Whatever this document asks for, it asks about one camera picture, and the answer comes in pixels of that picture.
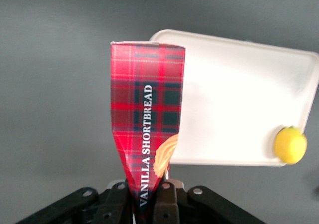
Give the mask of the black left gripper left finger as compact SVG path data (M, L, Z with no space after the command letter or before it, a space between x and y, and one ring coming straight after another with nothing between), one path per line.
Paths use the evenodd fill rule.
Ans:
M97 211L93 216L94 224L132 224L133 211L131 194L127 181L117 182L99 197Z

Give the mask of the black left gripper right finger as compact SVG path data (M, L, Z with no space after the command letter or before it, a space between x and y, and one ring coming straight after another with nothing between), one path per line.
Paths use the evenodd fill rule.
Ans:
M159 184L156 200L153 208L153 224L179 224L179 207L177 204L177 192L171 182Z

